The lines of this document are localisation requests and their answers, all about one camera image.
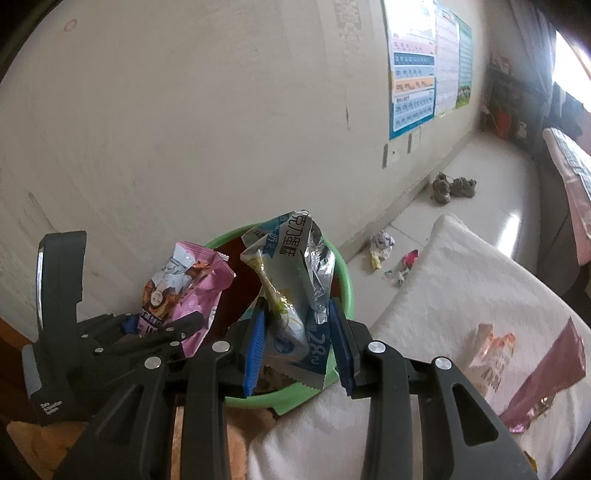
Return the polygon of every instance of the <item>tiled floor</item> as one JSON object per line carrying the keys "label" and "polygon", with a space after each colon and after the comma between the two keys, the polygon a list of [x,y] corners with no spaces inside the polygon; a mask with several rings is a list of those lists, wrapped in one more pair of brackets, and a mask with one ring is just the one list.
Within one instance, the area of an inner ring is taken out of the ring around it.
{"label": "tiled floor", "polygon": [[404,254],[416,248],[420,251],[433,223],[444,213],[456,215],[475,234],[535,272],[540,198],[533,161],[513,145],[479,134],[443,171],[451,177],[476,179],[476,196],[452,198],[449,204],[440,205],[431,198],[428,186],[386,227],[396,245],[380,270],[372,269],[367,249],[351,260],[356,320],[371,325],[390,304],[398,286],[384,272],[399,270]]}

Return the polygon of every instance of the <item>gray slipper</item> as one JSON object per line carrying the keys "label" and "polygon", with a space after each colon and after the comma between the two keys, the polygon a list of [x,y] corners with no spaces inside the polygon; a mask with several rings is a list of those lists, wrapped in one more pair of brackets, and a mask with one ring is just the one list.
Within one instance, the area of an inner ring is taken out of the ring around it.
{"label": "gray slipper", "polygon": [[450,187],[449,182],[447,181],[447,177],[445,176],[445,174],[440,173],[439,175],[437,175],[435,181],[433,182],[433,196],[439,203],[445,205],[446,203],[449,203],[452,199],[449,193]]}
{"label": "gray slipper", "polygon": [[454,197],[472,198],[476,194],[476,180],[466,180],[464,177],[455,179],[450,185],[450,194]]}

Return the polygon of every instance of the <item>window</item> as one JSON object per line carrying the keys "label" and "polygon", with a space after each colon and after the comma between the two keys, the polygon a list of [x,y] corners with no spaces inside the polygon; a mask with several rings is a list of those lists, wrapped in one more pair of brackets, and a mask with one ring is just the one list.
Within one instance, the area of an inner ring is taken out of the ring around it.
{"label": "window", "polygon": [[566,40],[556,32],[556,63],[553,80],[591,112],[591,80]]}

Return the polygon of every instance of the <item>white wall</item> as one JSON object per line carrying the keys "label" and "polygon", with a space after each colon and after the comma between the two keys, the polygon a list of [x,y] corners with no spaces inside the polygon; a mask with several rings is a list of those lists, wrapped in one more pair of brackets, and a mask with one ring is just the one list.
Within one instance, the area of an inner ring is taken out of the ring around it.
{"label": "white wall", "polygon": [[478,118],[483,0],[447,6],[472,27],[473,99],[383,170],[379,0],[64,0],[0,84],[0,317],[36,337],[47,232],[88,231],[80,317],[137,309],[176,240],[308,208],[347,241]]}

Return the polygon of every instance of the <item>snack wrapper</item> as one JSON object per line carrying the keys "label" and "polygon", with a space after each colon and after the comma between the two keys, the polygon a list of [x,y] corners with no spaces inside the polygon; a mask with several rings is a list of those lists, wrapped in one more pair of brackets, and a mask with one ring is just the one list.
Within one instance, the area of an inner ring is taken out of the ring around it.
{"label": "snack wrapper", "polygon": [[466,378],[489,404],[492,404],[492,399],[499,390],[502,374],[509,365],[517,344],[512,333],[495,337],[492,329],[493,326],[488,323],[478,326],[474,342],[476,355],[464,371]]}
{"label": "snack wrapper", "polygon": [[583,339],[572,318],[544,358],[520,386],[501,420],[511,433],[523,433],[550,409],[557,393],[585,377],[587,362]]}
{"label": "snack wrapper", "polygon": [[262,223],[242,241],[246,250],[241,260],[256,271],[269,302],[264,364],[309,387],[323,388],[335,255],[306,210]]}
{"label": "snack wrapper", "polygon": [[207,325],[182,341],[185,356],[193,356],[211,328],[222,291],[234,276],[226,255],[189,242],[176,243],[173,256],[144,288],[139,334],[149,335],[166,323],[200,312]]}
{"label": "snack wrapper", "polygon": [[395,243],[394,237],[386,230],[376,233],[369,239],[369,255],[374,269],[382,268],[381,261],[390,256]]}

